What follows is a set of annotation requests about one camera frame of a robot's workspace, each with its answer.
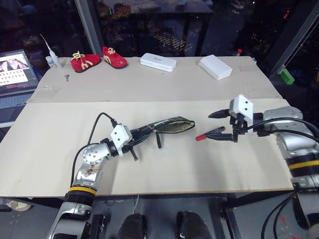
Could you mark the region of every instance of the red shoe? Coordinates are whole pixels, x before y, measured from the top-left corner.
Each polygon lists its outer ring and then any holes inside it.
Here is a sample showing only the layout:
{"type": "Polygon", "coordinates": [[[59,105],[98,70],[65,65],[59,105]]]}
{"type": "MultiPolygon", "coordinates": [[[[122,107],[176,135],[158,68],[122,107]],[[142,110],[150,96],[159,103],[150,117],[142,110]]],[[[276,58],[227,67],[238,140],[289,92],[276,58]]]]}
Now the red shoe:
{"type": "Polygon", "coordinates": [[[80,52],[74,53],[71,59],[71,65],[75,72],[81,73],[96,66],[101,61],[101,57],[97,54],[80,54],[80,52]]]}
{"type": "Polygon", "coordinates": [[[121,69],[127,66],[128,62],[125,60],[125,58],[116,53],[113,48],[108,48],[104,46],[102,48],[102,51],[104,60],[107,63],[109,63],[112,67],[116,69],[121,69]]]}

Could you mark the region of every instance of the wire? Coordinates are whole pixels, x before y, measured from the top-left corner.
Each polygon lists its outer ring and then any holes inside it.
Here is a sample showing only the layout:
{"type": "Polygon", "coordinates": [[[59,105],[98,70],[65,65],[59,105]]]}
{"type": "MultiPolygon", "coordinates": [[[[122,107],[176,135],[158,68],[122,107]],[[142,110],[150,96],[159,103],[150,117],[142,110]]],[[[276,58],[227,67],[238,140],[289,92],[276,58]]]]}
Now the wire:
{"type": "Polygon", "coordinates": [[[294,134],[298,134],[307,138],[311,138],[312,140],[319,142],[319,139],[316,137],[313,137],[312,135],[306,134],[306,133],[302,133],[299,131],[295,131],[295,130],[289,130],[289,129],[275,129],[270,131],[269,133],[278,133],[278,132],[286,132],[286,133],[294,133],[294,134]]]}
{"type": "Polygon", "coordinates": [[[138,199],[136,200],[136,203],[135,203],[135,205],[134,205],[132,214],[135,214],[135,209],[136,209],[136,206],[137,206],[138,203],[139,203],[139,199],[140,199],[140,196],[138,195],[138,199]]]}
{"type": "Polygon", "coordinates": [[[266,217],[266,219],[265,219],[265,221],[264,221],[262,230],[261,230],[261,239],[265,239],[266,226],[267,226],[267,223],[268,223],[269,218],[271,217],[271,215],[272,215],[282,204],[285,204],[292,196],[294,196],[295,193],[296,193],[296,192],[294,192],[294,193],[291,194],[289,197],[287,197],[285,200],[283,200],[280,204],[278,204],[278,205],[268,214],[268,216],[266,217]]]}
{"type": "Polygon", "coordinates": [[[88,140],[88,144],[91,143],[91,140],[92,140],[92,136],[93,136],[93,133],[94,133],[94,130],[95,130],[95,127],[96,127],[96,124],[98,123],[99,119],[101,116],[106,116],[107,118],[109,118],[111,120],[111,123],[112,123],[112,126],[115,127],[117,125],[115,119],[113,119],[112,117],[110,117],[107,113],[99,113],[99,115],[96,117],[95,119],[95,122],[94,122],[94,125],[93,125],[93,128],[91,130],[91,134],[90,134],[90,137],[89,137],[89,140],[88,140]]]}
{"type": "Polygon", "coordinates": [[[304,123],[309,128],[311,128],[314,132],[316,132],[316,136],[319,137],[319,129],[314,124],[312,124],[312,123],[310,123],[308,121],[305,121],[303,119],[290,118],[290,117],[268,119],[268,120],[262,121],[260,123],[253,124],[252,126],[249,126],[247,128],[244,128],[243,131],[262,126],[262,125],[264,125],[266,123],[270,123],[270,122],[274,122],[274,121],[283,121],[283,120],[291,120],[291,121],[297,121],[297,122],[304,123]]]}
{"type": "Polygon", "coordinates": [[[279,211],[277,212],[276,216],[275,216],[275,220],[274,220],[274,224],[273,224],[273,232],[274,232],[274,237],[275,239],[278,239],[278,235],[277,235],[277,221],[278,221],[278,217],[281,213],[281,211],[284,209],[284,207],[287,205],[288,201],[286,201],[280,208],[279,211]]]}
{"type": "Polygon", "coordinates": [[[80,152],[86,148],[87,146],[90,146],[90,145],[93,145],[93,144],[97,144],[97,143],[89,143],[83,147],[81,147],[78,152],[76,153],[75,157],[74,157],[74,160],[73,160],[73,165],[72,165],[72,174],[71,174],[71,184],[70,184],[70,187],[72,187],[72,183],[73,183],[73,180],[74,180],[74,171],[75,171],[75,164],[76,164],[76,159],[78,158],[80,152]]]}

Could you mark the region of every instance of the table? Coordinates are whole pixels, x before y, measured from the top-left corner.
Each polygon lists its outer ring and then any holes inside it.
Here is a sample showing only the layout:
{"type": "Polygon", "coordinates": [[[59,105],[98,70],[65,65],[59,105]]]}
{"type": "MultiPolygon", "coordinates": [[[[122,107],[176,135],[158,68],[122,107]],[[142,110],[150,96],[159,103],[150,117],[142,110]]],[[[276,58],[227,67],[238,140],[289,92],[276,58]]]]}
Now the table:
{"type": "Polygon", "coordinates": [[[107,63],[83,73],[73,71],[70,58],[61,60],[39,82],[28,103],[52,102],[165,102],[230,100],[239,94],[249,99],[282,99],[251,57],[220,57],[233,68],[229,78],[216,81],[198,62],[200,57],[177,57],[173,72],[143,66],[138,57],[127,58],[128,67],[107,63]],[[64,75],[70,75],[69,81],[64,75]]]}
{"type": "MultiPolygon", "coordinates": [[[[162,135],[160,150],[150,137],[135,148],[138,162],[128,154],[110,160],[98,195],[292,189],[273,135],[241,135],[238,143],[195,141],[197,135],[219,126],[230,131],[228,119],[207,116],[228,108],[230,98],[239,93],[252,100],[256,112],[288,105],[250,57],[221,59],[234,68],[232,76],[221,81],[195,64],[199,58],[178,58],[172,73],[140,66],[138,58],[130,58],[123,70],[103,62],[81,74],[71,72],[64,59],[61,72],[53,68],[42,78],[0,144],[0,181],[5,182],[0,195],[63,197],[74,154],[86,143],[99,112],[109,113],[130,129],[174,116],[195,120],[196,127],[162,135]],[[70,75],[68,82],[65,74],[70,75]]],[[[93,142],[111,130],[109,121],[101,120],[93,142]]]]}

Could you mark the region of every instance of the yellow ring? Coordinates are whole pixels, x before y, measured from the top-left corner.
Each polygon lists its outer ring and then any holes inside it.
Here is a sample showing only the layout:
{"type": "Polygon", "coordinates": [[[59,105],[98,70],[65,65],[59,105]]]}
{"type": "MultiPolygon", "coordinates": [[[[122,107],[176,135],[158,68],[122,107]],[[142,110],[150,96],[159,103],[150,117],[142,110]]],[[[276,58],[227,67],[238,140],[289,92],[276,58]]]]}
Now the yellow ring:
{"type": "Polygon", "coordinates": [[[313,161],[295,163],[295,164],[289,165],[289,169],[304,168],[304,167],[318,166],[318,165],[319,165],[319,160],[313,160],[313,161]]]}
{"type": "Polygon", "coordinates": [[[88,192],[88,193],[92,193],[94,194],[94,196],[96,196],[96,191],[91,189],[91,188],[86,188],[86,187],[72,187],[69,189],[69,192],[71,191],[84,191],[84,192],[88,192]]]}

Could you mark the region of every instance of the laptop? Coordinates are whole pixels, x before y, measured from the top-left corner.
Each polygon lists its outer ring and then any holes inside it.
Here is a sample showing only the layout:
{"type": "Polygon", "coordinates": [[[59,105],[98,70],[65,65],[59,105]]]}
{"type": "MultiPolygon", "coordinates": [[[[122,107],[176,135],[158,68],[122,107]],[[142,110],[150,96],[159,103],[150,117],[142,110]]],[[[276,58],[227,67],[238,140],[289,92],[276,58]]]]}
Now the laptop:
{"type": "Polygon", "coordinates": [[[15,121],[37,85],[23,50],[0,53],[0,125],[15,121]]]}

